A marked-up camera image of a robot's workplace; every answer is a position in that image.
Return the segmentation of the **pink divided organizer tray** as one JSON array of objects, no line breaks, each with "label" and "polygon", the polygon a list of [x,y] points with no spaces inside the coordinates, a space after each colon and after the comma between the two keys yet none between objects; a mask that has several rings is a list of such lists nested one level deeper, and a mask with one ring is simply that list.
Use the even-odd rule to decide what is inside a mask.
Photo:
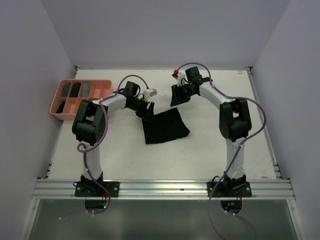
[{"label": "pink divided organizer tray", "polygon": [[[67,97],[61,97],[62,89],[65,84],[71,83]],[[74,83],[81,83],[78,97],[69,97],[70,90]],[[91,88],[88,97],[82,97],[83,83],[91,83]],[[58,83],[54,97],[49,108],[49,113],[61,121],[72,121],[75,119],[76,113],[81,101],[95,101],[101,98],[108,97],[113,92],[113,83],[108,79],[63,79]],[[56,111],[61,102],[65,101],[65,106],[61,114],[56,114]]]}]

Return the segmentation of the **grey striped underwear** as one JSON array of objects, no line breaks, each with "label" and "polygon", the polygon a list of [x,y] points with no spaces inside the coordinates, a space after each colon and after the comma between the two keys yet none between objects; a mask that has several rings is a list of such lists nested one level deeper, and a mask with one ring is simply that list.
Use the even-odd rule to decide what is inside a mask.
[{"label": "grey striped underwear", "polygon": [[69,91],[70,91],[70,87],[71,87],[71,83],[66,83],[63,87],[62,87],[62,91],[61,91],[61,97],[62,98],[67,98]]},{"label": "grey striped underwear", "polygon": [[90,82],[84,82],[82,84],[81,96],[83,98],[88,98],[89,97],[91,86],[92,86],[92,84]]}]

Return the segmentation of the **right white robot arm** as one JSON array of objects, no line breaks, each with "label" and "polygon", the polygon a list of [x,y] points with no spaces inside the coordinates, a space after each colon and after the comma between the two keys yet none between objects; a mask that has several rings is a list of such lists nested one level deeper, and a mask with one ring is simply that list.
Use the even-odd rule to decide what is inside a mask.
[{"label": "right white robot arm", "polygon": [[222,189],[227,196],[235,196],[246,182],[242,141],[252,129],[247,100],[227,97],[215,87],[210,77],[202,77],[197,67],[191,67],[185,73],[176,69],[172,77],[176,79],[176,84],[171,86],[171,107],[187,103],[192,96],[198,95],[219,110],[218,127],[227,148]]}]

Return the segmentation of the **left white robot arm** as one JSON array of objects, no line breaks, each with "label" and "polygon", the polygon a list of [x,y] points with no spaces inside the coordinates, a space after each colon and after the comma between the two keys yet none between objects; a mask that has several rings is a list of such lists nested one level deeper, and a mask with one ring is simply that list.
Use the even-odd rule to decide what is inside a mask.
[{"label": "left white robot arm", "polygon": [[155,103],[146,97],[146,92],[139,97],[139,90],[138,84],[128,81],[124,88],[117,89],[110,96],[80,102],[72,124],[72,133],[79,142],[76,149],[83,155],[81,181],[89,180],[86,190],[92,196],[99,196],[104,190],[104,184],[99,181],[103,177],[99,146],[108,132],[109,115],[129,109],[142,120],[150,123],[155,121]]}]

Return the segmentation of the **grey striped rolled underwear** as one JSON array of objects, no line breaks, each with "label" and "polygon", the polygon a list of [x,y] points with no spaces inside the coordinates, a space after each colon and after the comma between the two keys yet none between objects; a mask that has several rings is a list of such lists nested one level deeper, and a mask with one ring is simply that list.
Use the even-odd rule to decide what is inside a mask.
[{"label": "grey striped rolled underwear", "polygon": [[62,91],[61,91],[61,97],[62,98],[67,98],[69,91],[70,91],[70,87],[71,87],[71,83],[66,83],[63,87],[62,87]]}]

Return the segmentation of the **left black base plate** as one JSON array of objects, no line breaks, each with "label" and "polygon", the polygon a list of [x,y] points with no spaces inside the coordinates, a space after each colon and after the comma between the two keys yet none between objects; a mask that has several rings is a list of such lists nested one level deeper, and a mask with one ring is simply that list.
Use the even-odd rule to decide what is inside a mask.
[{"label": "left black base plate", "polygon": [[74,182],[75,187],[74,195],[76,197],[111,197],[117,198],[120,191],[120,182],[118,181],[103,181],[100,183],[107,191],[106,193],[100,186],[94,182]]}]

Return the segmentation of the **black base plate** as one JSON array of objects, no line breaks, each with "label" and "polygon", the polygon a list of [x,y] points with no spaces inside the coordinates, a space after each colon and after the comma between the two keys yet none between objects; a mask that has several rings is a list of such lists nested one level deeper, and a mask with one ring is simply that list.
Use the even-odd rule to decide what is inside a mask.
[{"label": "black base plate", "polygon": [[229,178],[226,176],[221,183],[218,180],[212,179],[206,183],[208,196],[211,195],[214,187],[217,186],[212,194],[213,198],[250,198],[253,196],[250,183],[247,181],[247,176],[243,175],[239,178]]},{"label": "black base plate", "polygon": [[103,181],[100,183],[107,191],[106,193],[100,186],[94,182],[74,182],[75,187],[74,195],[76,197],[111,197],[117,198],[120,191],[120,182],[118,181]]}]

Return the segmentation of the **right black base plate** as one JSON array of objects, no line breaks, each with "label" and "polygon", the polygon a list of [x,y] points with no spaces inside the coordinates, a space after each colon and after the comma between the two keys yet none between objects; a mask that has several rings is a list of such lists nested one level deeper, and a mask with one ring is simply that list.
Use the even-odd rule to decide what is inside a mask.
[{"label": "right black base plate", "polygon": [[226,176],[221,183],[218,180],[212,179],[206,183],[208,196],[211,195],[214,187],[217,186],[212,194],[213,198],[250,198],[253,196],[250,183],[247,181],[247,176],[243,175],[239,178],[229,178]]}]

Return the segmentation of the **aluminium mounting rail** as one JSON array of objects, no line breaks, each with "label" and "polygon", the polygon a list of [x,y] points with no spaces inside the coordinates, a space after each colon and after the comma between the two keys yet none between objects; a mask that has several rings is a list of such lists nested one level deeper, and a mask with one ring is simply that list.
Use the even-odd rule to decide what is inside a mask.
[{"label": "aluminium mounting rail", "polygon": [[[34,187],[34,199],[99,199],[101,197],[76,197],[75,180],[39,179]],[[120,200],[207,200],[206,180],[119,180]],[[295,194],[290,180],[250,180],[252,197],[214,197],[218,200],[293,200]]]}]

